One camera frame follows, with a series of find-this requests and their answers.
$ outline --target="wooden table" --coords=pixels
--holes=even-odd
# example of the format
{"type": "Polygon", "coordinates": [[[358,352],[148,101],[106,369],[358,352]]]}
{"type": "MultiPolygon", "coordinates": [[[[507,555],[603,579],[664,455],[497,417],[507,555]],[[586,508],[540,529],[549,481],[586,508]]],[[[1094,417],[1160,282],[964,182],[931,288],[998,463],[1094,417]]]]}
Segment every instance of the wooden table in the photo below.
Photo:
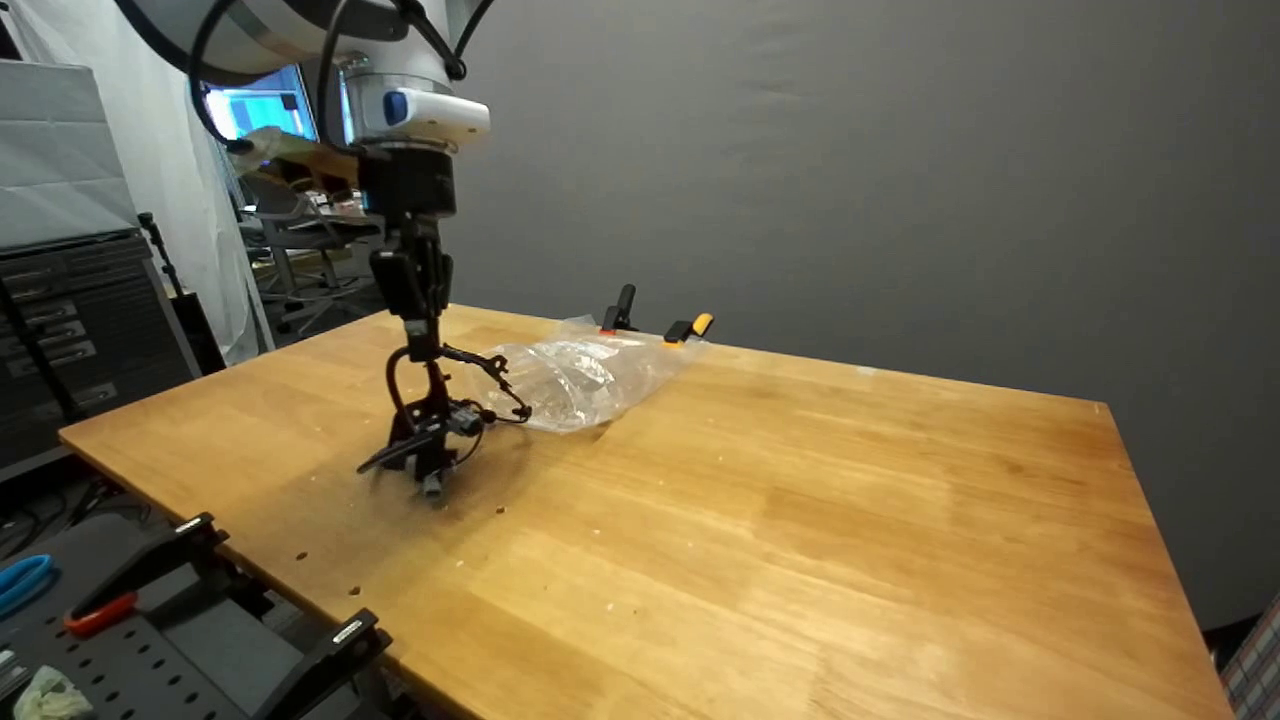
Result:
{"type": "Polygon", "coordinates": [[[479,717],[1228,717],[1106,405],[711,349],[603,433],[492,433],[434,508],[358,475],[398,345],[372,315],[65,442],[479,717]]]}

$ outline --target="clear plastic bag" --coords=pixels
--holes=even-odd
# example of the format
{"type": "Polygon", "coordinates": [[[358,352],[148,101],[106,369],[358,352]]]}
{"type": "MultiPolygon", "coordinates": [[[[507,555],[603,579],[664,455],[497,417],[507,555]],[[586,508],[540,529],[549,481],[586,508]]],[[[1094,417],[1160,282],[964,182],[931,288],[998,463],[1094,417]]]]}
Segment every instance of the clear plastic bag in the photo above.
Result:
{"type": "Polygon", "coordinates": [[[610,333],[592,322],[566,322],[553,340],[502,349],[513,390],[532,405],[529,424],[543,433],[586,433],[615,419],[664,390],[706,340],[664,345],[645,333],[610,333]]]}

